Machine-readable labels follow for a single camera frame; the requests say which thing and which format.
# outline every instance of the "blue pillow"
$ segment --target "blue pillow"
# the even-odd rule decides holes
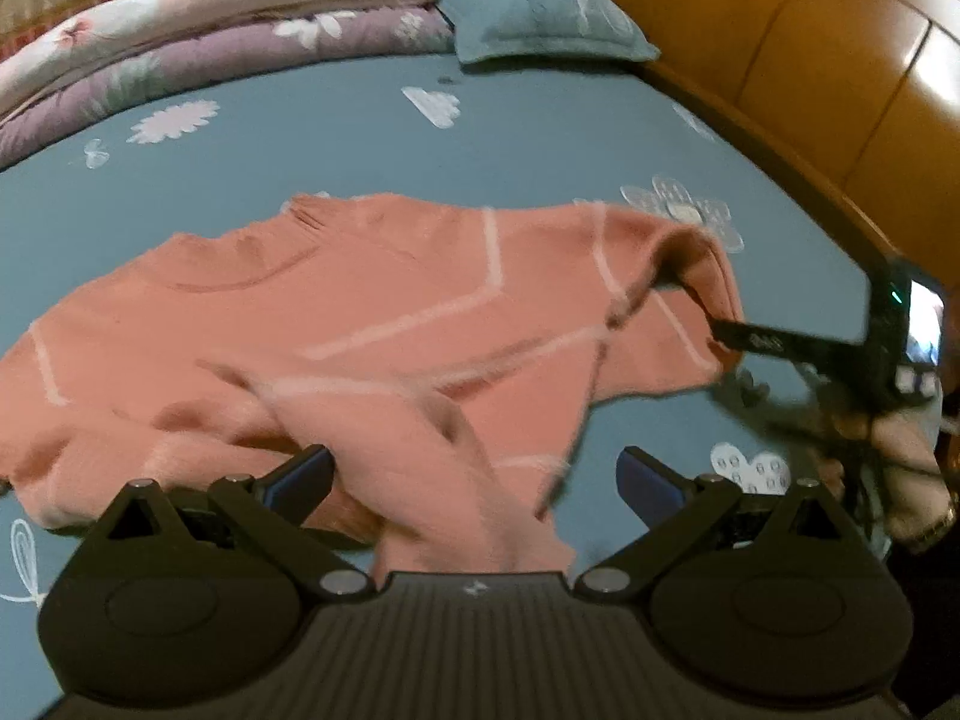
[[[464,65],[498,56],[656,59],[659,49],[611,0],[440,0]]]

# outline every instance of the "white heart print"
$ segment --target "white heart print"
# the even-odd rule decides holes
[[[419,86],[404,86],[403,95],[416,105],[416,109],[430,119],[430,124],[439,129],[453,127],[453,119],[460,115],[460,101],[446,92],[427,92]]]
[[[784,495],[790,487],[790,466],[773,452],[760,452],[748,461],[731,443],[719,443],[710,450],[710,463],[714,471],[738,484],[744,493]]]

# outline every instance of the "ribbed black surface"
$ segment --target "ribbed black surface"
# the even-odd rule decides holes
[[[71,697],[50,720],[895,720],[881,699],[822,712],[741,706],[666,664],[625,608],[582,603],[554,575],[400,575],[326,608],[275,671],[187,709]]]

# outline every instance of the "purple floral blanket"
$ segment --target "purple floral blanket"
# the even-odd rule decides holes
[[[340,10],[167,43],[95,71],[0,125],[0,170],[94,122],[213,83],[332,59],[453,52],[433,8]]]

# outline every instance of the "bracelet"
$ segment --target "bracelet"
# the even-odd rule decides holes
[[[911,555],[923,555],[930,547],[940,541],[957,522],[957,493],[950,493],[950,505],[947,513],[934,522],[920,536],[914,536],[902,545]]]

